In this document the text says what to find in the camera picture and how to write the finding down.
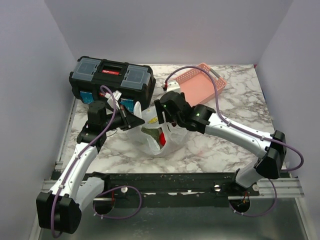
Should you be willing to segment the red fake apple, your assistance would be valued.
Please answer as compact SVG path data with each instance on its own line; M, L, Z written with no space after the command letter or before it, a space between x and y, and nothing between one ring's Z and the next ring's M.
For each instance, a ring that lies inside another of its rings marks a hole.
M166 138L163 132L159 134L159 143L161 146L164 146L166 144Z

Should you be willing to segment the white plastic bag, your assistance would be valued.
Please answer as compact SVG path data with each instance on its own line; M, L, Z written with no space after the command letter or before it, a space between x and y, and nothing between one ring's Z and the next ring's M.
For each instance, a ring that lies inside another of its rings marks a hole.
M182 148L189 139L189 132L170 123L160 124L155 106L142 110L137 102L133 114L145 121L143 125L127 131L127 137L141 152L154 156L165 157Z

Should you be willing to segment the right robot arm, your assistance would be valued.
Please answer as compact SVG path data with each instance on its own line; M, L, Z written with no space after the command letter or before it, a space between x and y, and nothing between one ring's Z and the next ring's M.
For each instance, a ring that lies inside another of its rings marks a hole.
M256 161L235 172L230 183L230 191L234 195L243 195L260 179L276 180L280 177L287 153L283 132L257 131L229 120L209 106L190 106L183 93L174 91L165 93L160 99L155 100L154 105L159 123L177 124L190 132L222 138L257 157Z

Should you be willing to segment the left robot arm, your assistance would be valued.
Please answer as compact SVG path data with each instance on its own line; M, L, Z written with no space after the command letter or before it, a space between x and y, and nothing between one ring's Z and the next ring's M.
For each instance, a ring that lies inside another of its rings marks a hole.
M107 114L103 101L89 104L87 121L77 137L77 144L66 168L48 190L36 198L39 226L50 229L54 238L62 233L73 234L82 218L83 210L96 196L107 197L111 185L104 179L91 176L82 183L87 169L98 156L111 130L130 130L144 124L140 116L129 112L123 105Z

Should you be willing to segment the green fake melon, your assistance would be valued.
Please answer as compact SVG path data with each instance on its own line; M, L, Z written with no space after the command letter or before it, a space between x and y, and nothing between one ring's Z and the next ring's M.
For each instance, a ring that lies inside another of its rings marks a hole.
M160 129L159 128L145 128L142 127L141 131L151 136L157 143L159 143Z

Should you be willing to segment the pink perforated plastic basket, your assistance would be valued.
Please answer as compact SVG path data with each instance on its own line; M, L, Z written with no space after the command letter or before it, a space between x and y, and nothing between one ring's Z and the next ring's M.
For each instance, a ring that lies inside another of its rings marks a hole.
M206 63L200 63L197 67L211 75L216 84L217 95L219 95L226 87L227 82L216 71L211 72L211 67ZM206 104L216 96L211 79L198 69L191 68L172 80L179 84L181 92L184 93L186 101L191 106Z

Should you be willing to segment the black toolbox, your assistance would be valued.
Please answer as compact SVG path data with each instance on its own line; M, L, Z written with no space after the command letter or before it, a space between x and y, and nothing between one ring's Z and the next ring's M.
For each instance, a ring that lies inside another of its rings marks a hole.
M101 86L112 92L119 91L117 99L130 112L139 102L141 109L147 109L152 100L156 79L148 65L118 62L107 59L82 56L75 69L69 74L72 93L84 104L106 101Z

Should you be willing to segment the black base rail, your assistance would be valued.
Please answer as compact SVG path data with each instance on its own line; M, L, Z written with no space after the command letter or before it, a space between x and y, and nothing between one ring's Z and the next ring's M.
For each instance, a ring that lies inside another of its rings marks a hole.
M237 187L234 174L214 173L110 173L94 172L104 181L95 203L115 208L186 208L229 206L231 199L257 197L258 190Z

